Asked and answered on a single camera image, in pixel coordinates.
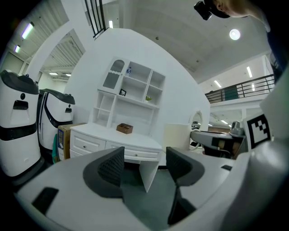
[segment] desk leg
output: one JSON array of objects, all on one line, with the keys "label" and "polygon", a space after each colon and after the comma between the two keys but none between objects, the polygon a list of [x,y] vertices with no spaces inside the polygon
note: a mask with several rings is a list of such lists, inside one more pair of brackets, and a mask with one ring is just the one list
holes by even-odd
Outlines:
[{"label": "desk leg", "polygon": [[152,182],[154,180],[154,176],[158,169],[157,161],[142,161],[140,162],[140,176],[144,183],[145,191],[148,192]]}]

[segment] cardboard box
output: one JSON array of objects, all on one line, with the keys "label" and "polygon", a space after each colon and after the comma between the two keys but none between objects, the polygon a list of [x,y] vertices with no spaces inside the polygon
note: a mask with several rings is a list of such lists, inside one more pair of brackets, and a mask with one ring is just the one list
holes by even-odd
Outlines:
[{"label": "cardboard box", "polygon": [[60,161],[70,158],[70,128],[81,124],[60,125],[57,132],[57,148]]},{"label": "cardboard box", "polygon": [[127,124],[120,124],[117,126],[117,131],[122,132],[124,134],[132,133],[133,126]]}]

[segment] dark shirt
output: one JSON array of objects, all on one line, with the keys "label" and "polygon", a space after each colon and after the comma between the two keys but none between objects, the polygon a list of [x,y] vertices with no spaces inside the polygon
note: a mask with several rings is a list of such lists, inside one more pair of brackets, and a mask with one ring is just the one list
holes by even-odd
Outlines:
[{"label": "dark shirt", "polygon": [[[267,33],[268,43],[276,58],[278,73],[285,71],[289,62],[289,39],[288,32],[288,12],[284,5],[287,1],[265,1],[265,0],[250,0],[254,5],[258,6],[267,18],[270,26],[270,32]],[[280,77],[280,74],[275,75],[275,81]]]}]

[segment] blue bottle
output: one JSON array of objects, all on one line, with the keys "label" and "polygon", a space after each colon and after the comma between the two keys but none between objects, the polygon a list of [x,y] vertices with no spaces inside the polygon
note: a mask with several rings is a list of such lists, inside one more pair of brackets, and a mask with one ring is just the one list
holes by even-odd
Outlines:
[{"label": "blue bottle", "polygon": [[129,69],[126,70],[126,75],[130,76],[130,73],[131,73],[131,67],[129,67]]}]

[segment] black camera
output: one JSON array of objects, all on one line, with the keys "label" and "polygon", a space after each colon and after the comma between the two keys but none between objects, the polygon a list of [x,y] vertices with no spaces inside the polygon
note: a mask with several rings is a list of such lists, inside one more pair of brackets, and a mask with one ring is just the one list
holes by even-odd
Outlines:
[{"label": "black camera", "polygon": [[194,9],[204,20],[208,20],[212,16],[209,8],[203,2],[197,2],[196,5],[194,5]]}]

